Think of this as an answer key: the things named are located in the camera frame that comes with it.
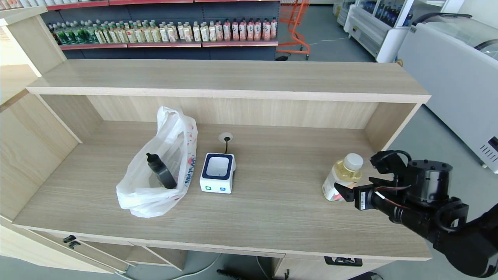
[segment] white wall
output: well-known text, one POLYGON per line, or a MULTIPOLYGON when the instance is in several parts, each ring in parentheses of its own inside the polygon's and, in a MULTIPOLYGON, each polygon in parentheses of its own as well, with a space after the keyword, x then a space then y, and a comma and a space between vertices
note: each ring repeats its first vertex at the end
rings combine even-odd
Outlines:
POLYGON ((473 19, 498 28, 498 0, 465 0, 460 13, 471 14, 473 19))

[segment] display refrigerator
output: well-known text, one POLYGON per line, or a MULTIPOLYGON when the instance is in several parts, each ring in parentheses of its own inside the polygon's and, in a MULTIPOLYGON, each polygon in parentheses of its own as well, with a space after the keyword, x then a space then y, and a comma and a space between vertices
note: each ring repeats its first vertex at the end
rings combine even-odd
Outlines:
POLYGON ((430 14, 410 27, 397 58, 432 95, 427 107, 498 174, 498 29, 430 14))
POLYGON ((344 31, 377 62, 393 62, 412 22, 432 12, 456 13, 464 0, 356 0, 344 31))

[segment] black handle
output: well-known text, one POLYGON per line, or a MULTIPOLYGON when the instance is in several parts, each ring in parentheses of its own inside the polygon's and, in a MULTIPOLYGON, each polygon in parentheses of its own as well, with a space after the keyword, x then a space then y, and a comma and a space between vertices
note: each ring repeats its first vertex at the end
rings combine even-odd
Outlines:
POLYGON ((69 248, 74 249, 74 247, 76 247, 78 245, 81 245, 81 243, 79 243, 78 241, 73 241, 73 242, 69 243, 69 248))
POLYGON ((345 267, 361 267, 363 266, 362 259, 351 259, 351 258, 336 258, 324 257, 325 263, 330 266, 345 266, 345 267))
POLYGON ((64 243, 69 243, 69 242, 71 242, 71 241, 73 241, 73 240, 76 240, 76 236, 74 236, 74 235, 70 235, 70 236, 68 236, 68 237, 64 238, 64 239, 62 240, 62 242, 64 242, 64 243))

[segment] counter top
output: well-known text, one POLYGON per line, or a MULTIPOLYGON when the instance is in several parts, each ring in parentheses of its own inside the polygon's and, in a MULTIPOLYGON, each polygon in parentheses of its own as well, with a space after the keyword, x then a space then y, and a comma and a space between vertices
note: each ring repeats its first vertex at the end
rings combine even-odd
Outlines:
POLYGON ((329 202, 321 186, 348 151, 365 158, 363 178, 379 177, 363 130, 199 124, 197 166, 184 198, 168 213, 138 218, 119 207, 116 185, 155 123, 104 121, 40 187, 14 224, 130 242, 216 247, 299 255, 427 260, 425 241, 379 211, 329 202), (199 177, 207 152, 223 152, 234 134, 230 195, 205 193, 199 177))
POLYGON ((430 96, 395 63, 68 60, 27 87, 34 94, 217 97, 425 103, 430 96))

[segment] black cable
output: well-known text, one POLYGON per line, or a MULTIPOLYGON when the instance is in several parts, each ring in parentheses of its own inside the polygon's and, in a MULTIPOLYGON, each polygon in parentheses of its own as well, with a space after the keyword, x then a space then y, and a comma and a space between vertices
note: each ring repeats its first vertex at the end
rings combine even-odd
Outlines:
POLYGON ((225 153, 227 153, 227 151, 228 151, 228 141, 230 141, 230 137, 225 137, 224 140, 225 140, 225 153))

